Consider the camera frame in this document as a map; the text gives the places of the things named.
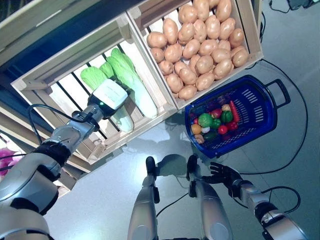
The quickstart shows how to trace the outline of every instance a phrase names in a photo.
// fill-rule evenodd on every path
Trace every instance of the robotic hand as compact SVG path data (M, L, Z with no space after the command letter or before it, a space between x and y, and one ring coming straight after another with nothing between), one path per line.
M239 172L229 166L211 162L211 176L203 176L202 179L209 184L223 183L228 189L228 193L232 198L239 198L239 183L243 183L243 179Z
M231 167L211 162L211 176L202 179L210 184L223 183L232 198L239 198L258 219L266 240L307 240L301 228L269 202L269 197L250 181L243 180Z
M0 182L1 240L52 240L43 215L58 198L53 182L79 144L99 130L98 122L124 104L128 93L120 85L106 79L90 95L86 109L72 114L75 120L56 128Z

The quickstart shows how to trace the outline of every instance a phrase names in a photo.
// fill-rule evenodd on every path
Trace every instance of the toy tomato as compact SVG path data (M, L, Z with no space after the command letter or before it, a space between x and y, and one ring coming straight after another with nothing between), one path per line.
M229 131L234 131L238 129L238 123L236 123L234 120L232 122L228 122L226 124L226 127L228 128Z
M218 127L218 133L224 135L228 132L228 128L225 125L221 125Z

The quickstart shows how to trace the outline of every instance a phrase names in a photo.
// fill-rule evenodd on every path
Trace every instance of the black cable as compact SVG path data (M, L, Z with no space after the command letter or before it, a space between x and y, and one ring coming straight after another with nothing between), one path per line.
M262 27L262 30L260 31L260 43L262 43L262 40L263 40L263 37L264 37L264 34L265 34L265 30L266 30L266 16L264 14L264 12L262 11L261 12L262 14L262 17L263 17L263 27Z
M246 68L245 70L252 69L257 64L257 61L253 64L253 66Z
M14 155L8 155L8 156L2 156L0 157L0 160L2 159L6 159L6 158L12 158L12 157L18 157L18 156L24 156L27 155L26 153L21 153L21 154L14 154ZM9 170L11 169L13 166L5 166L0 168L0 172L5 171L5 170Z
M5 166L5 167L2 167L2 168L0 168L0 172L5 171L5 170L12 169L12 167L13 167L13 166Z
M302 92L300 91L300 89L298 88L298 86L291 80L291 78L278 66L274 65L273 63L265 60L265 59L261 59L262 61L274 66L275 68L277 68L278 70L280 70L283 75L286 76L286 78L290 81L290 83L295 87L295 89L298 91L298 93L300 94L300 97L303 101L303 104L304 104L304 109L305 109L305 126L304 126L304 133L303 133L303 138L302 138L302 141L300 143L300 146L298 147L298 149L296 150L294 156L292 157L292 159L284 166L280 167L280 168L277 168L275 170L271 170L271 171L263 171L263 172L253 172L253 173L250 173L250 172L240 172L241 175L260 175L260 174L271 174L271 173L275 173L275 172L278 172L282 169L285 169L286 167L288 167L296 158L296 156L298 155L298 153L300 152L302 146L304 145L305 143L305 140L306 140L306 136L307 136L307 131L308 131L308 122L309 122L309 115L308 115L308 108L307 108L307 103L306 103L306 100L305 100L305 97L303 96Z
M0 160L6 159L6 158L12 158L12 157L18 157L18 156L24 156L27 155L26 153L20 153L20 154L14 154L14 155L8 155L8 156L2 156L0 157Z
M235 198L233 198L233 200L237 203L237 204L239 204L241 207L244 207L244 208L248 208L247 206L245 206L245 205L243 205L242 203L240 203L238 200L236 200Z
M27 108L28 120L29 120L29 122L30 122L30 125L31 125L31 127L32 127L32 130L34 131L34 133L35 133L35 135L36 135L36 137L37 137L37 139L38 139L38 141L39 141L39 144L42 143L42 140L41 140L41 137L40 137L40 135L39 135L39 132L38 132L36 126L35 126L35 123L34 123L34 121L32 120L32 115L31 115L31 110L32 110L33 108L36 108L36 107L45 108L45 109L50 109L51 111L56 112L56 113L64 116L65 118L67 118L67 119L69 119L69 120L72 120L72 121L75 121L75 122L77 122L77 123L85 123L85 122L92 116L92 113L88 113L83 120L79 120L79 119L73 118L73 117L71 117L71 116L68 116L68 115L65 114L64 112L62 112L62 111L60 111L60 110L58 110L58 109L55 109L55 108L52 107L52 106L48 106L48 105L45 105L45 104L39 104L39 103L38 103L38 104L32 104L32 105L30 105L30 106Z
M275 190L275 189L288 189L288 190L294 192L296 197L297 197L297 201L296 201L295 206L293 208L287 210L287 211L284 211L285 214L292 213L293 211L295 211L295 210L297 210L299 208L299 206L301 204L301 196L298 193L298 191L295 190L292 187L289 187L289 186L274 186L274 187L268 188L267 190L262 191L261 193L265 194L265 193L270 192L270 191Z
M269 1L269 6L270 6L270 8L271 8L273 11L277 11L277 12L280 12L280 13L283 13L283 14L287 14L287 13L290 11L290 7L289 7L289 9L288 9L287 11L282 11L282 10L280 10L280 9L275 9L275 8L273 8L273 7L272 7L272 0Z
M157 213L156 217L158 217L166 208L170 207L171 205L175 204L176 202L178 202L180 199L184 198L185 196L187 196L188 193L186 193L185 195L179 197L177 200L173 201L172 203L170 203L169 205L165 206L164 208L161 209L160 212Z

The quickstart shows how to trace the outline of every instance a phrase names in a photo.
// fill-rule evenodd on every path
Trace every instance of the toy vegetable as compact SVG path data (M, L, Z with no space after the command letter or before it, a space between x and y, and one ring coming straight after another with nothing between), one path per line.
M240 117L239 117L239 114L237 112L237 109L236 109L236 105L233 101L230 101L229 103L230 105L230 109L231 109L231 112L232 112L232 115L233 115L233 120L238 123L240 121Z
M218 133L221 134L221 135L224 135L228 132L228 128L225 126L225 125L221 125L219 128L218 128Z
M232 115L231 111L223 111L220 119L223 123L230 123L234 119L234 116Z
M238 129L238 123L236 123L234 120L232 122L228 122L226 124L226 127L228 128L229 131L234 131Z
M198 118L198 124L203 128L210 127L213 124L213 118L209 113L202 113Z
M221 125L221 121L218 118L213 119L211 127L217 129Z

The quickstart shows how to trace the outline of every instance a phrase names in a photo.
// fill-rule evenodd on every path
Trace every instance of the blue basket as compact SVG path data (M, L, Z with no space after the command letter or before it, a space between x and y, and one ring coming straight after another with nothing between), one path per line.
M275 99L268 89L278 84L285 102L276 105ZM195 118L203 113L221 108L232 100L239 114L238 129L225 135L219 135L203 144L198 144L191 131ZM277 109L290 103L289 93L281 82L276 79L266 85L254 76L245 75L237 80L199 98L185 107L185 126L193 144L209 158L220 157L250 141L274 130L277 126Z

